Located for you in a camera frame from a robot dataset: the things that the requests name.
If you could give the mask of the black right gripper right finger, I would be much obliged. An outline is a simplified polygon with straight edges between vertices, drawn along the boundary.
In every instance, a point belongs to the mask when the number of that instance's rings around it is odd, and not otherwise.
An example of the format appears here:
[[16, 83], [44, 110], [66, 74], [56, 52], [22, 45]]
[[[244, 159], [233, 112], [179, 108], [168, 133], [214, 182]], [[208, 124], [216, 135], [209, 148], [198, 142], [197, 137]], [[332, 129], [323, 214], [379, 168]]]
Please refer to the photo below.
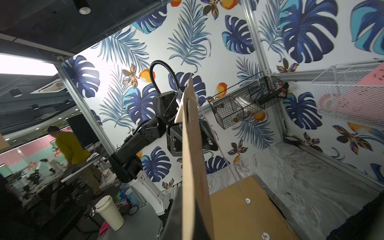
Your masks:
[[194, 240], [211, 240], [197, 202], [195, 202]]

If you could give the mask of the white paper cup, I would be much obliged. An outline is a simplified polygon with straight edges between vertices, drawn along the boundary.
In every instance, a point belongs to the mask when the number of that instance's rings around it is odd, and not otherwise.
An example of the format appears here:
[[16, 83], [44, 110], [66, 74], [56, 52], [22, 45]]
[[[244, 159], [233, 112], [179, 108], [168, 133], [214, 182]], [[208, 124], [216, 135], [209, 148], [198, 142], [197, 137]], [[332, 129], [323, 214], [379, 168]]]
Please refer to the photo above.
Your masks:
[[115, 205], [112, 196], [107, 195], [101, 198], [95, 204], [96, 212], [109, 224], [114, 230], [118, 231], [124, 224], [124, 218]]

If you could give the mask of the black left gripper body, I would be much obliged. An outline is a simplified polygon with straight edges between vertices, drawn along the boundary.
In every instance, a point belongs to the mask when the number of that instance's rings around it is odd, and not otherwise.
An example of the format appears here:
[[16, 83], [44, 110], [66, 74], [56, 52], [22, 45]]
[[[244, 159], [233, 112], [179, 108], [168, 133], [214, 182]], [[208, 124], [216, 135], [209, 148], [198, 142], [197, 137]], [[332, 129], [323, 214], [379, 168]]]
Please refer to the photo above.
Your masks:
[[[218, 142], [215, 139], [215, 135], [211, 130], [210, 125], [206, 120], [199, 120], [200, 131], [202, 137], [202, 148], [203, 152], [207, 151], [218, 151]], [[167, 125], [167, 146], [168, 150], [174, 157], [182, 157], [183, 148], [183, 129], [182, 124], [177, 123], [173, 125]]]

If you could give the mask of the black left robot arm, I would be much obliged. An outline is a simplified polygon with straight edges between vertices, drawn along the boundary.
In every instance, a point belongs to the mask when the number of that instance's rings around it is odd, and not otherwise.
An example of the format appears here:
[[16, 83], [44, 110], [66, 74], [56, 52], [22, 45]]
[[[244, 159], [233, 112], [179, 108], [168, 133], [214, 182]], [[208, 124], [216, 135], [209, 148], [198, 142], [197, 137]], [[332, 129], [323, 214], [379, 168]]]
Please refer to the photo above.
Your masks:
[[[161, 65], [170, 73], [175, 85], [175, 91], [162, 93], [156, 84], [154, 67]], [[182, 117], [189, 108], [184, 105], [185, 87], [181, 87], [172, 68], [164, 61], [152, 62], [149, 69], [150, 80], [156, 92], [150, 103], [154, 105], [155, 116], [143, 121], [128, 136], [119, 150], [109, 157], [113, 170], [122, 183], [127, 183], [137, 190], [153, 207], [160, 219], [168, 216], [172, 206], [170, 194], [163, 194], [153, 183], [159, 180], [170, 164], [164, 162], [165, 154], [159, 150], [154, 151], [154, 163], [142, 162], [138, 152], [162, 136], [167, 137], [167, 148], [174, 157], [182, 156], [183, 127]]]

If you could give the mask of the person in yellow shirt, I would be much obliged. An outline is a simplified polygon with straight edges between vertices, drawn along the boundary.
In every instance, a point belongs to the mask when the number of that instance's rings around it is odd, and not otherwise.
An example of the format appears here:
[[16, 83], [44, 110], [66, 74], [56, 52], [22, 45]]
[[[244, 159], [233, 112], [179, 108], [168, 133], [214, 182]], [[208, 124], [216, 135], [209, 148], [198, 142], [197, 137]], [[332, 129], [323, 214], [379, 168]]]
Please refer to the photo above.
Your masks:
[[[91, 153], [88, 150], [83, 149], [73, 132], [63, 132], [56, 126], [48, 127], [47, 132], [50, 136], [56, 139], [56, 145], [68, 161], [67, 168], [72, 165], [83, 167], [87, 164], [87, 160], [91, 156]], [[104, 193], [100, 189], [101, 177], [102, 172], [93, 164], [82, 171], [82, 178], [93, 190], [95, 198]]]

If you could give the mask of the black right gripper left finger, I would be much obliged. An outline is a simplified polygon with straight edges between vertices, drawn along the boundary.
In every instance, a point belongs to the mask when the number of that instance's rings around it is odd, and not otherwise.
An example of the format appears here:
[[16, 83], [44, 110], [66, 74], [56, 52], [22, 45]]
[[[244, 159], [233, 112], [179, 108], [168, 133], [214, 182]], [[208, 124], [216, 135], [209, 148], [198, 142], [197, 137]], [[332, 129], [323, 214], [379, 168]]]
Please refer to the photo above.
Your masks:
[[182, 239], [183, 187], [178, 187], [160, 240]]

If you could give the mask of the brown file bag stack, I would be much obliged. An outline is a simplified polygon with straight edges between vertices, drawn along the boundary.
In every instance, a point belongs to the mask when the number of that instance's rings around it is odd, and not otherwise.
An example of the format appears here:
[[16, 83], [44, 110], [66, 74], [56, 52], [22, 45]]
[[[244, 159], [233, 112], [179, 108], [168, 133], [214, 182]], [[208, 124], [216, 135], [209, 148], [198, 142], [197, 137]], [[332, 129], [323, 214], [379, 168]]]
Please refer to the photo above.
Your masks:
[[195, 202], [198, 203], [206, 229], [213, 240], [214, 223], [202, 148], [198, 98], [192, 78], [188, 80], [181, 102], [177, 119], [183, 127], [182, 240], [194, 240]]

